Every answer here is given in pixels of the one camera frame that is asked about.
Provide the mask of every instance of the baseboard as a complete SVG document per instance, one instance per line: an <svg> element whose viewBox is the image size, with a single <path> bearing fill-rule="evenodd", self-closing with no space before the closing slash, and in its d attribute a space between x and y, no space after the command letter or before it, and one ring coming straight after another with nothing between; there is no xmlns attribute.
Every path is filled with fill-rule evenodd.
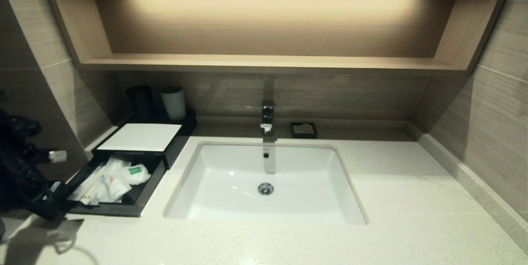
<svg viewBox="0 0 528 265"><path fill-rule="evenodd" d="M257 126L260 117L223 117L199 115L198 125L223 125L223 126ZM407 120L353 120L353 119L320 119L320 118L289 118L276 117L275 126L289 126L292 122L312 122L317 128L329 129L376 129L376 130L405 130Z"/></svg>
<svg viewBox="0 0 528 265"><path fill-rule="evenodd" d="M411 135L471 196L496 220L528 255L528 222L490 188L469 167L454 156L434 137L423 133L414 124L407 125Z"/></svg>

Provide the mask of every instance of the white sink basin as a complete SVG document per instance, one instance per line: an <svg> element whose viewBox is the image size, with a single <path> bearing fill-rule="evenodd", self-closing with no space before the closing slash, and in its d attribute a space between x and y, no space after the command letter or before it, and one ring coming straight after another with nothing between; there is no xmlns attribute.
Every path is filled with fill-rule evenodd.
<svg viewBox="0 0 528 265"><path fill-rule="evenodd" d="M260 145L201 145L168 218L365 225L334 149L276 146L276 173L264 171ZM270 195L258 187L269 183Z"/></svg>

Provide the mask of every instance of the black tray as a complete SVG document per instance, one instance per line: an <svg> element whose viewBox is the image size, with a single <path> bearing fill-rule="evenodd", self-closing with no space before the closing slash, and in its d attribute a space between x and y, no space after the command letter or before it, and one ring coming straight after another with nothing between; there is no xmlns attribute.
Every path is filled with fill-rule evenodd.
<svg viewBox="0 0 528 265"><path fill-rule="evenodd" d="M147 168L151 177L148 181L143 184L132 186L132 190L123 195L121 203L100 203L98 206L84 205L78 201L67 200L67 197L75 190L79 185L85 181L85 179L94 170L101 165L102 162L106 162L110 157L108 155L99 155L94 157L85 167L83 167L70 182L66 185L62 198L61 209L70 213L79 214L98 214L104 216L140 216L141 211L149 201L152 193L160 183L164 173L165 167L161 156L156 155L132 155L124 156L132 161L132 165L143 164Z"/></svg>

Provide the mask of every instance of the white card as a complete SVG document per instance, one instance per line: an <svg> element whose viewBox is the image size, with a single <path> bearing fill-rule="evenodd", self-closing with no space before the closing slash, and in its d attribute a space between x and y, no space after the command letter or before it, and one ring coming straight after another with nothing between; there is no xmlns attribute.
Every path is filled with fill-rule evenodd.
<svg viewBox="0 0 528 265"><path fill-rule="evenodd" d="M125 124L97 149L163 152L181 127L177 124Z"/></svg>

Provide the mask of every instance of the wall tile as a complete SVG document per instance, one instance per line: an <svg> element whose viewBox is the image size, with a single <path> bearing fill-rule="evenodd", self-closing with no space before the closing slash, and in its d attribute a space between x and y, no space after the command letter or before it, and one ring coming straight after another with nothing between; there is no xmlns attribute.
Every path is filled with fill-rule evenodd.
<svg viewBox="0 0 528 265"><path fill-rule="evenodd" d="M528 0L507 0L479 64L528 81Z"/></svg>
<svg viewBox="0 0 528 265"><path fill-rule="evenodd" d="M431 77L413 120L528 220L527 108L528 83L478 66Z"/></svg>
<svg viewBox="0 0 528 265"><path fill-rule="evenodd" d="M28 42L24 38L17 17L9 0L0 0L0 70L5 68L34 68L38 64L33 57Z"/></svg>
<svg viewBox="0 0 528 265"><path fill-rule="evenodd" d="M199 115L259 115L273 98L279 117L408 119L425 77L118 72L123 88L181 85ZM158 93L155 101L162 106Z"/></svg>
<svg viewBox="0 0 528 265"><path fill-rule="evenodd" d="M41 67L70 58L48 0L9 0Z"/></svg>
<svg viewBox="0 0 528 265"><path fill-rule="evenodd" d="M114 72L79 72L71 60L42 72L84 147L126 117L128 107Z"/></svg>
<svg viewBox="0 0 528 265"><path fill-rule="evenodd" d="M43 130L32 139L38 147L64 149L71 160L87 160L40 70L0 71L0 88L9 96L1 109L40 122Z"/></svg>

